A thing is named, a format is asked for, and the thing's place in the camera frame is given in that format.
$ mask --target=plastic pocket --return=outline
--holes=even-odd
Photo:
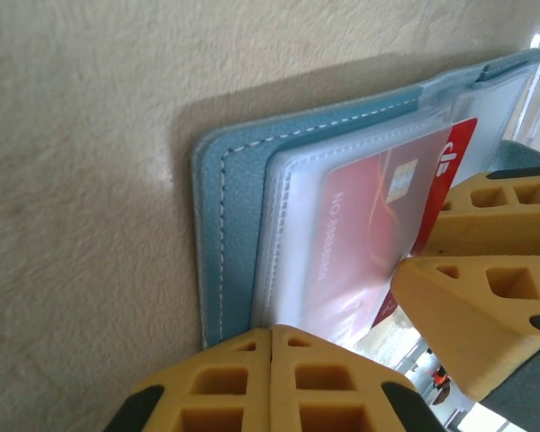
[[[454,97],[452,122],[478,118],[476,131],[453,185],[488,169],[533,68],[523,67],[504,76],[478,82],[462,92],[449,94]]]
[[[367,332],[418,235],[451,130],[446,110],[276,154],[265,181],[252,327],[344,347]]]

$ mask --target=light blue wallet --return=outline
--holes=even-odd
[[[393,92],[204,136],[192,161],[204,346],[250,328],[266,166],[273,155],[440,105],[447,107],[451,122],[478,118],[455,180],[462,181],[488,168],[539,59],[540,50],[530,49]]]

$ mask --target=card holder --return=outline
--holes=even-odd
[[[216,345],[250,327],[260,224],[266,211],[266,165],[277,152],[437,106],[431,99],[453,104],[454,98],[446,97],[449,92],[503,80],[539,59],[540,51],[531,49],[386,94],[230,126],[203,137],[193,153],[192,172],[204,345]]]

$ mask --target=beige wall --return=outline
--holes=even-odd
[[[208,129],[527,48],[540,1],[0,0],[0,430],[96,430],[199,348]]]

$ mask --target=red card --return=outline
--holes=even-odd
[[[436,131],[328,175],[301,312],[306,331],[352,341],[370,329],[394,267],[418,235],[450,131]]]
[[[424,246],[436,223],[438,214],[442,210],[444,199],[448,195],[450,186],[454,181],[454,177],[462,162],[464,153],[468,148],[470,139],[474,134],[477,123],[478,120],[476,118],[461,121],[457,123],[450,132],[448,142],[440,155],[436,176],[430,187],[430,192],[426,201],[426,209],[424,210],[424,216],[422,217],[422,224],[418,231],[418,237],[410,252],[414,257],[424,250]],[[392,315],[397,307],[398,303],[394,300],[392,293],[388,292],[372,327]]]

